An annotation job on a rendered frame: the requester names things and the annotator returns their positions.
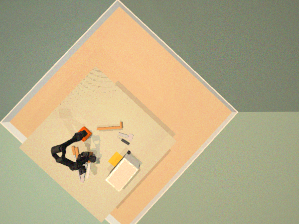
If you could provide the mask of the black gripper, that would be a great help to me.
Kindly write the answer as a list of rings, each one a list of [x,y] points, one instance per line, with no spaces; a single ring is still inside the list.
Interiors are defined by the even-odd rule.
[[[78,159],[80,159],[80,160],[81,160],[81,159],[84,159],[84,160],[85,160],[85,164],[86,164],[86,162],[88,162],[88,161],[90,161],[91,163],[94,163],[94,162],[96,161],[96,156],[92,156],[92,155],[91,155],[89,158],[86,159],[86,158],[82,158],[82,155],[79,154],[77,160],[78,160]]]

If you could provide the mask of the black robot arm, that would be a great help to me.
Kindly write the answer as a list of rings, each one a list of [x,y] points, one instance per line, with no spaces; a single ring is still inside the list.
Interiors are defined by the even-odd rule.
[[[66,165],[69,167],[69,169],[73,170],[79,170],[80,175],[84,174],[85,172],[87,172],[86,167],[83,166],[85,164],[85,160],[84,159],[78,159],[76,160],[76,162],[73,162],[69,159],[67,159],[65,157],[66,154],[66,148],[73,144],[74,142],[78,142],[80,140],[83,139],[83,137],[85,137],[88,133],[83,130],[80,132],[75,133],[75,135],[73,136],[72,139],[68,140],[67,142],[61,144],[61,145],[57,145],[51,148],[51,155],[55,158],[57,163],[61,163],[63,165]],[[62,156],[59,157],[57,155],[57,153],[62,152]],[[82,152],[81,153],[82,158],[89,158],[89,152]]]

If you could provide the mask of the beige cabinet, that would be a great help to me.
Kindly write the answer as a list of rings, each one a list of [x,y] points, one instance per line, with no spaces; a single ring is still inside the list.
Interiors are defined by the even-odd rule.
[[[128,151],[124,157],[116,152],[108,161],[114,168],[105,179],[115,189],[120,191],[139,169],[139,162]]]

